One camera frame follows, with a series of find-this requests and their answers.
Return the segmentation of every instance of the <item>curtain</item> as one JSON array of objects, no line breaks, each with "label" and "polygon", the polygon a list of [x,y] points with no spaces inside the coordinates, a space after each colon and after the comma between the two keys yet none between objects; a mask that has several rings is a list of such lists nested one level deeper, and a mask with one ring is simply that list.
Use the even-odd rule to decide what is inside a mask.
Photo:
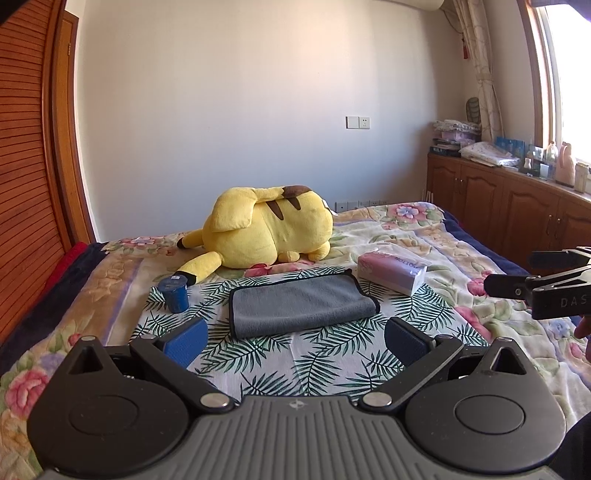
[{"label": "curtain", "polygon": [[491,38],[484,3],[482,0],[453,0],[453,3],[476,70],[482,139],[494,142],[497,136],[503,135],[503,124],[499,100],[492,83]]},{"label": "curtain", "polygon": [[532,7],[547,7],[548,5],[570,5],[591,22],[591,0],[530,0],[530,4]]}]

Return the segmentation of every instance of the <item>tissue box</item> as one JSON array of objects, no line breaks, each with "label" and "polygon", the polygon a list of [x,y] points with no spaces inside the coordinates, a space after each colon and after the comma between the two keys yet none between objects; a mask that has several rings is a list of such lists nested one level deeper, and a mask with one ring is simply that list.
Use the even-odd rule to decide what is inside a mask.
[{"label": "tissue box", "polygon": [[368,252],[359,256],[357,276],[388,287],[405,295],[412,295],[425,282],[427,265],[382,252]]}]

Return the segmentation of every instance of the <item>blue container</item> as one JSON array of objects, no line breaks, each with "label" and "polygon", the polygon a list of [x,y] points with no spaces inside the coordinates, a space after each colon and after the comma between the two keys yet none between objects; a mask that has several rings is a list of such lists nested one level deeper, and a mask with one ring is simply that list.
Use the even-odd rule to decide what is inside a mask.
[{"label": "blue container", "polygon": [[163,295],[166,307],[172,313],[182,313],[189,308],[187,278],[183,275],[164,278],[156,288]]}]

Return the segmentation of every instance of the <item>brown stripe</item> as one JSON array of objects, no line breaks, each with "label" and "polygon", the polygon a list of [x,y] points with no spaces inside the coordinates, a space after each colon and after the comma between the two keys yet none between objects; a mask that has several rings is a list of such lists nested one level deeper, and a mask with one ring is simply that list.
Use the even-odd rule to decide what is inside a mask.
[{"label": "brown stripe", "polygon": [[275,200],[267,202],[267,205],[279,220],[283,220],[283,212],[279,208],[279,204]]},{"label": "brown stripe", "polygon": [[300,201],[296,197],[290,197],[287,199],[289,203],[291,203],[296,210],[301,210]]},{"label": "brown stripe", "polygon": [[308,187],[304,187],[303,185],[290,185],[288,187],[283,187],[283,198],[289,199],[297,197],[298,195],[309,191],[310,189]]}]

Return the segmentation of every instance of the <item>wall socket strip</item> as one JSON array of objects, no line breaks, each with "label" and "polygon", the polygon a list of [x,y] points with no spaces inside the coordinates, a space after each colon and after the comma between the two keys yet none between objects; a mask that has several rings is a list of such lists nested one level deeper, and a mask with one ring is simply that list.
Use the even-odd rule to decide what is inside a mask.
[{"label": "wall socket strip", "polygon": [[348,212],[364,207],[377,207],[378,205],[387,205],[387,200],[356,200],[354,202],[335,202],[335,212]]}]

